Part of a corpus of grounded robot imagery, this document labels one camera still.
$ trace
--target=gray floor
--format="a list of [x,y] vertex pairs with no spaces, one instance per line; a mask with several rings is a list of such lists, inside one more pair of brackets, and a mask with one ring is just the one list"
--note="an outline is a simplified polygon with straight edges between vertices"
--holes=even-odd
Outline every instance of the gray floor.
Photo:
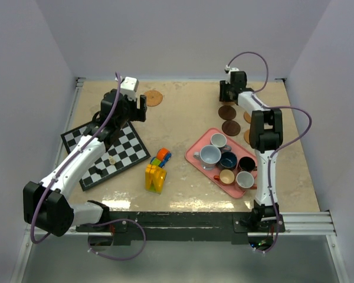
[[[133,242],[106,252],[125,256],[139,247]],[[22,282],[338,282],[324,236],[281,236],[266,256],[225,242],[148,242],[127,262],[87,250],[84,235],[51,236],[33,245]]]

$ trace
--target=robotic arm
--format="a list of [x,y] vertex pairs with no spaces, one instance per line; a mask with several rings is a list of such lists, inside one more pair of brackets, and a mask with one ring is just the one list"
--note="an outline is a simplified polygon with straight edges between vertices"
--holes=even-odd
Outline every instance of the robotic arm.
[[[107,206],[92,200],[80,205],[70,205],[67,200],[83,174],[118,139],[120,130],[126,122],[146,120],[147,106],[145,96],[140,96],[140,108],[137,108],[136,90],[138,85],[137,79],[124,78],[120,84],[120,93],[114,114],[102,131],[82,149],[85,143],[103,125],[113,107],[117,90],[113,89],[106,93],[101,101],[101,110],[93,116],[78,145],[67,158],[39,183],[29,182],[26,184],[23,190],[23,198],[24,219],[27,223],[31,223],[38,202],[49,186],[50,190],[38,212],[36,227],[55,236],[62,236],[68,231],[70,226],[104,222],[106,220],[106,214],[109,212]],[[68,159],[75,154],[76,157],[69,162]],[[62,168],[64,170],[56,178],[55,174]]]
[[276,217],[270,194],[273,194],[276,208],[276,161],[278,153],[272,153],[283,142],[282,112],[263,104],[247,88],[247,75],[237,68],[226,67],[227,79],[220,81],[219,100],[235,102],[251,114],[250,146],[254,149],[258,163],[257,191],[251,218],[245,225],[255,226],[262,218]]

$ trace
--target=pink tray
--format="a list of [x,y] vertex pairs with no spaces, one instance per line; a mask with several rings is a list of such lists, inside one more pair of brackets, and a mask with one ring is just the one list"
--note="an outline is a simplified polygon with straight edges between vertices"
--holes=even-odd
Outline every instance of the pink tray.
[[[192,147],[190,147],[188,149],[188,151],[185,154],[185,158],[187,159],[188,162],[193,164],[195,168],[197,168],[204,175],[206,175],[211,181],[213,181],[215,184],[217,184],[219,187],[221,187],[227,194],[229,194],[230,196],[232,196],[233,198],[236,198],[236,199],[241,198],[245,194],[245,191],[241,190],[237,186],[236,183],[234,183],[233,185],[223,185],[219,181],[214,180],[214,176],[215,175],[219,175],[219,173],[220,173],[220,169],[219,168],[215,167],[212,170],[205,170],[205,169],[202,168],[201,163],[199,162],[199,160],[197,160],[197,159],[195,159],[193,157],[195,152],[199,152],[202,147],[206,146],[207,144],[210,144],[211,136],[213,134],[216,134],[216,133],[224,134],[224,133],[222,133],[221,131],[219,131],[216,128],[208,129],[207,132],[199,140],[197,140],[192,145]],[[257,164],[257,159],[255,158],[255,156],[253,154],[251,154],[248,150],[246,150],[245,148],[243,148],[242,146],[240,146],[239,144],[234,142],[227,135],[225,135],[225,136],[227,138],[227,144],[232,147],[232,152],[235,153],[236,156],[237,156],[237,162],[240,160],[240,158],[242,158],[244,156],[249,156],[249,157],[253,158],[253,160]],[[253,171],[252,175],[253,175],[254,178],[256,178],[257,177],[257,171]]]

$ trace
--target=white mug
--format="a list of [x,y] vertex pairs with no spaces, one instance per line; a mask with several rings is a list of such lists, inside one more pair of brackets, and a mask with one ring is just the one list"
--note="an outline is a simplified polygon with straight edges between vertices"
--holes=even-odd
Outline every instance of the white mug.
[[194,153],[194,158],[201,162],[201,166],[205,170],[212,170],[219,162],[222,153],[216,146],[209,144],[204,146],[200,152]]
[[241,189],[249,189],[254,185],[254,177],[247,171],[241,171],[236,176],[236,183]]
[[230,152],[232,150],[232,147],[227,145],[227,138],[221,133],[213,134],[210,143],[219,148],[221,152]]

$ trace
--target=dark blue mug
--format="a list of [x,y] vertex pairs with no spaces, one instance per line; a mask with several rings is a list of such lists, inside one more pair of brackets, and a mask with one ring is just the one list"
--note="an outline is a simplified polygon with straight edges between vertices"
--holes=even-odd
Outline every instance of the dark blue mug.
[[233,152],[223,152],[218,162],[220,170],[234,170],[237,167],[237,156]]

